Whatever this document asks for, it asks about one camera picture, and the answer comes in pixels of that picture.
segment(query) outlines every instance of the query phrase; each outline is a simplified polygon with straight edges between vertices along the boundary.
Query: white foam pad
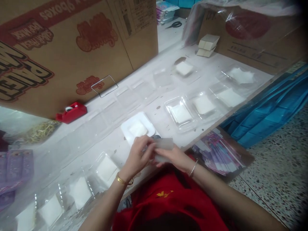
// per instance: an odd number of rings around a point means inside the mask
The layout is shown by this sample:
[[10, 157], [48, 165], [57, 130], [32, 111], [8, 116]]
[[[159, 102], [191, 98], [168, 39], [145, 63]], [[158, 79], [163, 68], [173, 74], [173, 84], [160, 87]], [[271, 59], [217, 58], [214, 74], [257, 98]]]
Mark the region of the white foam pad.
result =
[[233, 68], [227, 73], [230, 77], [234, 78], [239, 84], [242, 83], [253, 83], [254, 73], [248, 71], [244, 72], [240, 68]]
[[140, 137], [148, 133], [146, 127], [139, 120], [134, 122], [128, 130], [134, 135], [134, 137]]
[[74, 198], [78, 210], [88, 202], [92, 194], [84, 177], [80, 177], [78, 181], [70, 185], [70, 195]]
[[50, 227], [62, 216], [64, 209], [60, 205], [57, 196], [54, 195], [38, 212]]
[[100, 163], [100, 165], [96, 169], [96, 173], [101, 180], [107, 182], [111, 178], [113, 173], [116, 171], [116, 169], [117, 169], [117, 166], [110, 159], [110, 157], [105, 156], [103, 161]]
[[192, 119], [192, 116], [187, 111], [186, 107], [183, 104], [174, 106], [171, 108], [171, 112], [175, 121], [179, 124]]
[[176, 65], [175, 69], [182, 76], [186, 76], [188, 73], [190, 73], [193, 70], [193, 66], [191, 66], [191, 65], [189, 65], [185, 62], [180, 62], [178, 65]]
[[217, 94], [217, 97], [229, 107], [235, 107], [236, 105], [245, 101], [245, 98], [235, 93], [232, 88]]
[[205, 95], [193, 99], [192, 102], [195, 105], [199, 114], [206, 114], [215, 109], [215, 106]]
[[16, 216], [17, 231], [32, 231], [35, 227], [35, 202]]

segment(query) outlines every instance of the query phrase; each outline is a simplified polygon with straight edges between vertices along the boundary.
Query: red tape dispenser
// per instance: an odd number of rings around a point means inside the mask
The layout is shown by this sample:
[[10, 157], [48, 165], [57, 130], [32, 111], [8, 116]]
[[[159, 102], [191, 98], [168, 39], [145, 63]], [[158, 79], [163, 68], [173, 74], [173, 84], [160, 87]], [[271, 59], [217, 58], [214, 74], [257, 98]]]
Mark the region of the red tape dispenser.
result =
[[71, 104], [69, 107], [65, 108], [65, 112], [62, 114], [56, 114], [56, 120], [69, 124], [79, 117], [85, 115], [87, 113], [87, 107], [82, 105], [81, 103], [75, 102]]

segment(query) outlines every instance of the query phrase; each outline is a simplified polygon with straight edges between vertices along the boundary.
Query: printed logo on cardboard box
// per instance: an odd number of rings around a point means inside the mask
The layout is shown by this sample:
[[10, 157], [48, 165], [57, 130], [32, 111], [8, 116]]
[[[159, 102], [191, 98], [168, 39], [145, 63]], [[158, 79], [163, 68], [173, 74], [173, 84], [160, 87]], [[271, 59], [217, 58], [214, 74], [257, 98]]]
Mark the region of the printed logo on cardboard box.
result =
[[[54, 34], [50, 27], [99, 1], [51, 1], [0, 26], [0, 101], [15, 102], [28, 89], [46, 85], [55, 75], [13, 46], [18, 44], [31, 51], [51, 43]], [[89, 22], [77, 24], [77, 31], [80, 35], [76, 37], [76, 44], [84, 52], [104, 44], [114, 47], [118, 41], [111, 20], [102, 12], [90, 18]], [[98, 81], [97, 77], [88, 77], [77, 84], [76, 93], [91, 92], [91, 86]], [[100, 83], [95, 87], [101, 89], [103, 85]]]

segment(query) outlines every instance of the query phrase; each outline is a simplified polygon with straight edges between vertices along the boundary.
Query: brown cardboard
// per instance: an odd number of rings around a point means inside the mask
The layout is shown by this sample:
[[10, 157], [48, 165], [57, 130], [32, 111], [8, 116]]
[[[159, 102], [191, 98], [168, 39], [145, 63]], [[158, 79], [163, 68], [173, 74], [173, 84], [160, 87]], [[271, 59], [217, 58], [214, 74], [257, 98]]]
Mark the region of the brown cardboard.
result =
[[108, 3], [136, 70], [158, 54], [155, 1], [108, 0]]
[[300, 25], [295, 16], [269, 17], [240, 7], [212, 7], [205, 10], [198, 42], [206, 34], [218, 35], [215, 52], [275, 75], [306, 55]]
[[[119, 82], [154, 57], [156, 21], [132, 21], [139, 29], [126, 38], [118, 24], [119, 2], [9, 1], [0, 9], [0, 106], [54, 118], [67, 105], [97, 96], [90, 88], [95, 82], [107, 75]], [[141, 20], [152, 4], [132, 0], [126, 12]], [[107, 79], [96, 90], [112, 85]]]

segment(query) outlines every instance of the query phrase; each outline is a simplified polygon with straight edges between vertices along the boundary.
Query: speckled floor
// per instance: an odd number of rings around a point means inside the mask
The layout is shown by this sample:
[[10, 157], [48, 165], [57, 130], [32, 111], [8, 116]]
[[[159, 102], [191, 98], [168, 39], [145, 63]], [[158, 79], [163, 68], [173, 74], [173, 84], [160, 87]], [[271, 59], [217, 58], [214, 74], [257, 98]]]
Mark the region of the speckled floor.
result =
[[274, 215], [289, 229], [307, 207], [308, 105], [289, 123], [249, 151], [255, 161], [229, 185]]

